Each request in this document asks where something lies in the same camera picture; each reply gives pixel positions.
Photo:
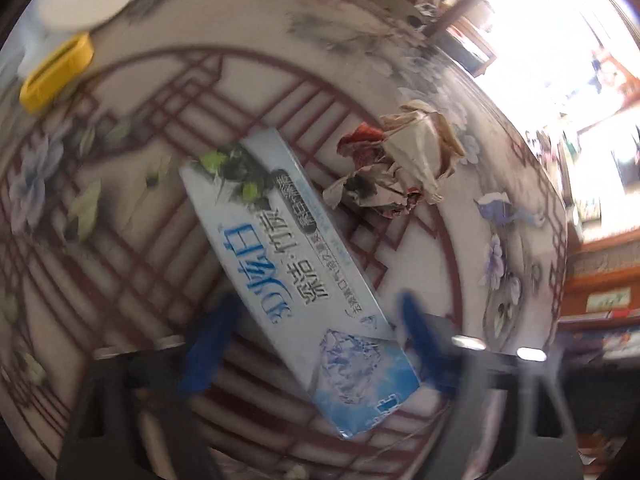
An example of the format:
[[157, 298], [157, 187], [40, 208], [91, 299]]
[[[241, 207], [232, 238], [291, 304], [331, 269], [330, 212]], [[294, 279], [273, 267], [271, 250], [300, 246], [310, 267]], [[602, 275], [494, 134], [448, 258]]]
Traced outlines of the blue white toothpaste box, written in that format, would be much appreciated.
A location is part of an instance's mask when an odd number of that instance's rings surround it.
[[342, 438], [369, 431], [418, 390], [378, 300], [277, 130], [256, 130], [179, 174], [242, 303]]

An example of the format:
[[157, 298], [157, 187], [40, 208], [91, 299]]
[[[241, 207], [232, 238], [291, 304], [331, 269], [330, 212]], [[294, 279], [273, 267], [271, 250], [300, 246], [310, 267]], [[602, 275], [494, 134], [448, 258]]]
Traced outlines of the floral patterned tablecloth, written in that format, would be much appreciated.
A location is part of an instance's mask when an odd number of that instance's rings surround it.
[[1, 422], [43, 479], [577, 479], [565, 209], [367, 0], [1, 0]]

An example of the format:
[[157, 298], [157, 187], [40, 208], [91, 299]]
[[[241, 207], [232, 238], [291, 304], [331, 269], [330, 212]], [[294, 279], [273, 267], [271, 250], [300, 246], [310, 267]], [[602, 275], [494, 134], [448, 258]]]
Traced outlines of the crumpled paper ball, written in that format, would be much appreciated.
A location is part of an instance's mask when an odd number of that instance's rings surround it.
[[389, 219], [405, 216], [422, 202], [441, 202], [444, 182], [465, 158], [446, 117], [420, 100], [382, 116], [378, 128], [363, 122], [341, 137], [336, 152], [349, 158], [354, 169], [323, 191], [324, 202], [335, 208], [350, 200]]

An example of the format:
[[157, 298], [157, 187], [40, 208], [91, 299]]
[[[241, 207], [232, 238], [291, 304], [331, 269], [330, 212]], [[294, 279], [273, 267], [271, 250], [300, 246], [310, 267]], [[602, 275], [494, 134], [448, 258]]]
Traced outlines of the yellow tape dispenser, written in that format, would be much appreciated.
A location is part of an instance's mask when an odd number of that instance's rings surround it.
[[48, 54], [21, 86], [20, 103], [29, 114], [49, 106], [89, 67], [94, 58], [91, 36], [83, 32], [64, 41]]

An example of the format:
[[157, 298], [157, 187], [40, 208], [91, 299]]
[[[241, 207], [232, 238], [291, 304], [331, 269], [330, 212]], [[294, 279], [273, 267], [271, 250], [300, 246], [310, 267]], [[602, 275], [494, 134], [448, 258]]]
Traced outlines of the white desk lamp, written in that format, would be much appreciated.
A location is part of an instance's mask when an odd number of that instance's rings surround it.
[[21, 50], [17, 77], [24, 80], [76, 32], [106, 23], [132, 0], [32, 0], [14, 28]]

